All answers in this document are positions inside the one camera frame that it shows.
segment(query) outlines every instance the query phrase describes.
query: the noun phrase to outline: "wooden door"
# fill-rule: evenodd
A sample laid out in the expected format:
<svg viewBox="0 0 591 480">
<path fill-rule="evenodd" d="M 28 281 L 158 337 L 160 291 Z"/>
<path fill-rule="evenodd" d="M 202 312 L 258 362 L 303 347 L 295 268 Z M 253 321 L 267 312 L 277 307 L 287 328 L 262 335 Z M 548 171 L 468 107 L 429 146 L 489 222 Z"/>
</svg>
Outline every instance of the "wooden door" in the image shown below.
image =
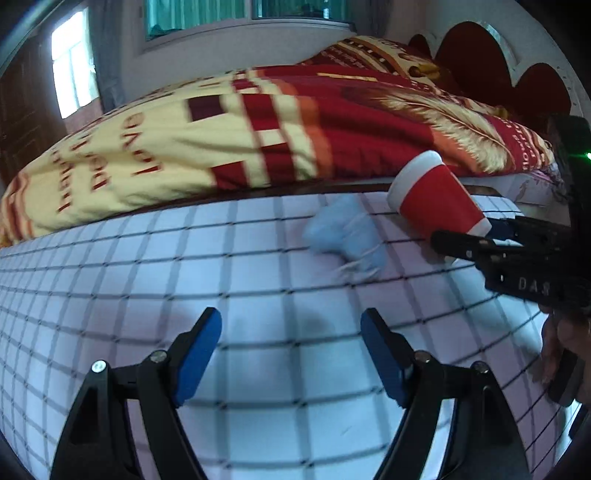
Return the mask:
<svg viewBox="0 0 591 480">
<path fill-rule="evenodd" d="M 51 35 L 29 38 L 0 77 L 0 180 L 66 136 L 51 60 Z"/>
</svg>

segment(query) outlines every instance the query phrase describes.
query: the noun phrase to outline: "human hand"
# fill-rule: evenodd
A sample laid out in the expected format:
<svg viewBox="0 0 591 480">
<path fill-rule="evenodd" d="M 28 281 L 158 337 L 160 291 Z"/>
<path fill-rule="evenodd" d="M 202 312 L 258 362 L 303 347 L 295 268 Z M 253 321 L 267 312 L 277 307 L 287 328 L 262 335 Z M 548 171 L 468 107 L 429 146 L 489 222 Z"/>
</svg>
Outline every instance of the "human hand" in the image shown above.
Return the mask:
<svg viewBox="0 0 591 480">
<path fill-rule="evenodd" d="M 560 358 L 566 348 L 585 361 L 583 381 L 576 400 L 586 405 L 591 404 L 591 320 L 581 322 L 572 316 L 552 311 L 540 306 L 540 310 L 549 313 L 542 327 L 542 382 L 549 384 L 558 371 Z"/>
</svg>

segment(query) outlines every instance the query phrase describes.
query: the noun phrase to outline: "screw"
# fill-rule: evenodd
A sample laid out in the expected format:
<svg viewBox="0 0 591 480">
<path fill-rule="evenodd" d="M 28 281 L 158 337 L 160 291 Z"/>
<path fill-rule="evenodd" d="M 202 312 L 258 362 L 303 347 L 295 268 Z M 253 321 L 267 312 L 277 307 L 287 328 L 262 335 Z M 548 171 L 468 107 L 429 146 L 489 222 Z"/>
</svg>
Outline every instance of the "screw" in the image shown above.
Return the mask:
<svg viewBox="0 0 591 480">
<path fill-rule="evenodd" d="M 168 354 L 164 350 L 156 350 L 150 354 L 150 360 L 155 364 L 160 364 L 166 360 Z"/>
<path fill-rule="evenodd" d="M 491 370 L 491 368 L 486 363 L 481 361 L 474 362 L 472 364 L 472 368 L 481 374 L 487 374 Z"/>
<path fill-rule="evenodd" d="M 92 371 L 95 374 L 100 374 L 105 368 L 107 368 L 107 362 L 104 360 L 97 360 L 92 364 Z"/>
<path fill-rule="evenodd" d="M 417 362 L 421 362 L 423 364 L 427 364 L 431 361 L 431 354 L 426 352 L 425 350 L 417 350 L 414 352 L 414 358 Z"/>
</svg>

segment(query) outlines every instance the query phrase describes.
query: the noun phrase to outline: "mattress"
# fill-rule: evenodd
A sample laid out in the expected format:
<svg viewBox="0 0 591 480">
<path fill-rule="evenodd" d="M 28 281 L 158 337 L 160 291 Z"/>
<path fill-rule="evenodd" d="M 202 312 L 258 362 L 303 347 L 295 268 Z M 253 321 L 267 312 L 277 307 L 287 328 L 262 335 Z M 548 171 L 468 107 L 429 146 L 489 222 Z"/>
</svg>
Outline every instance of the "mattress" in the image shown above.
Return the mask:
<svg viewBox="0 0 591 480">
<path fill-rule="evenodd" d="M 460 181 L 464 185 L 494 188 L 503 197 L 517 203 L 549 207 L 556 201 L 552 179 L 540 170 L 501 177 L 465 177 Z"/>
<path fill-rule="evenodd" d="M 375 307 L 414 349 L 491 366 L 534 479 L 543 478 L 577 411 L 532 381 L 545 315 L 485 290 L 471 263 L 436 257 L 389 212 L 385 192 L 358 195 L 388 252 L 368 283 L 341 277 L 341 258 L 313 255 L 302 240 L 333 194 L 129 215 L 0 250 L 0 429 L 25 467 L 48 478 L 94 361 L 139 362 L 213 306 L 222 337 L 178 411 L 210 480 L 303 480 L 311 469 L 317 480 L 373 478 L 403 414 L 360 337 L 361 312 Z M 520 215 L 509 200 L 475 200 L 488 216 Z M 424 479 L 437 476 L 452 406 L 442 408 Z M 157 479 L 137 402 L 130 415 L 143 473 Z"/>
</svg>

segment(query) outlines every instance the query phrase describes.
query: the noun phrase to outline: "white cup rim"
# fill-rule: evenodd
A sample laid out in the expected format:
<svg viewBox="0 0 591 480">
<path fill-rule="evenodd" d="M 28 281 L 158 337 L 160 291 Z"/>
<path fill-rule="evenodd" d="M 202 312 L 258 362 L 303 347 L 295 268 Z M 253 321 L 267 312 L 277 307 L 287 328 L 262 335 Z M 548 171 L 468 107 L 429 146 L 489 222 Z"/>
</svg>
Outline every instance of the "white cup rim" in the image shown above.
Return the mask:
<svg viewBox="0 0 591 480">
<path fill-rule="evenodd" d="M 388 205 L 394 212 L 400 212 L 400 207 L 406 195 L 427 172 L 445 165 L 441 155 L 434 150 L 427 150 L 414 157 L 396 175 L 388 190 Z"/>
</svg>

